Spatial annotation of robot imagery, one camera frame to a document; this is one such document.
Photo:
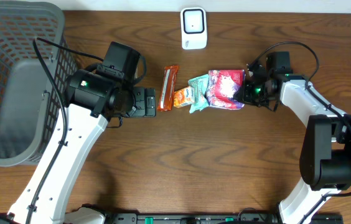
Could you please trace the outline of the small orange packet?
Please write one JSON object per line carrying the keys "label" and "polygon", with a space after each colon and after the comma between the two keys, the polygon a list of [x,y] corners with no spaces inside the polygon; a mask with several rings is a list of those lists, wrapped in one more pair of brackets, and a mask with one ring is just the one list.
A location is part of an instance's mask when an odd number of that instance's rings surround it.
{"label": "small orange packet", "polygon": [[174,92],[174,106],[181,108],[183,106],[192,105],[195,103],[195,90],[188,86]]}

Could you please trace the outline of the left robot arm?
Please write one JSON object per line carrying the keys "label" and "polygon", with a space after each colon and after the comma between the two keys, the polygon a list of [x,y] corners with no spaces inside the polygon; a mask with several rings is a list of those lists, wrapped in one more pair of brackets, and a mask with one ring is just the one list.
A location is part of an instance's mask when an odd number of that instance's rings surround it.
{"label": "left robot arm", "polygon": [[153,88],[137,86],[133,74],[77,70],[67,78],[66,107],[27,187],[0,223],[104,223],[105,212],[82,206],[67,213],[87,155],[113,118],[156,115]]}

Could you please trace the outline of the green wipes packet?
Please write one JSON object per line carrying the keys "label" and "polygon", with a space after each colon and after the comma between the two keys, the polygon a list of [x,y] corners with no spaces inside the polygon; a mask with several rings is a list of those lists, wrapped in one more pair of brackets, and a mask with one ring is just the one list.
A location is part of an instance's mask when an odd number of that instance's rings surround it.
{"label": "green wipes packet", "polygon": [[208,88],[209,75],[201,75],[195,77],[188,81],[190,87],[194,89],[195,102],[191,104],[189,113],[192,114],[195,111],[202,111],[205,108],[209,107],[209,103],[205,97],[207,88]]}

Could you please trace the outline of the purple red snack pack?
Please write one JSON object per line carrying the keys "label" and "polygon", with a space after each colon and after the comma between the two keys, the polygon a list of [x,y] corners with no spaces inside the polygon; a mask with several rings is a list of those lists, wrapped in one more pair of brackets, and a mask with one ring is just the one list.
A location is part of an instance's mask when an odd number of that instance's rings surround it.
{"label": "purple red snack pack", "polygon": [[233,99],[245,79],[244,70],[209,70],[206,98],[209,107],[225,110],[240,110],[243,103]]}

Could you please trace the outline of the orange snack bar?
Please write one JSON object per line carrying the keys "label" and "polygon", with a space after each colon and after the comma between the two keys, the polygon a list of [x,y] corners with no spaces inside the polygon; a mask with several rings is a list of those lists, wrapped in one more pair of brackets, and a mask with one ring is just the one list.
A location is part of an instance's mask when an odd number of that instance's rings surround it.
{"label": "orange snack bar", "polygon": [[164,68],[164,79],[159,97],[157,109],[159,111],[170,111],[174,104],[174,88],[176,85],[178,65],[170,65]]}

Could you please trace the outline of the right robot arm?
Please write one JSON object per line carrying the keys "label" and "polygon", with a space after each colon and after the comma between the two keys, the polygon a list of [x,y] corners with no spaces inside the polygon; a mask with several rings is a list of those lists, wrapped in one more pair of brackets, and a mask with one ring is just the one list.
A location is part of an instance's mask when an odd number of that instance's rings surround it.
{"label": "right robot arm", "polygon": [[306,127],[301,178],[278,205],[280,223],[310,223],[328,199],[351,196],[351,114],[332,105],[302,75],[247,80],[233,97],[257,107],[281,103]]}

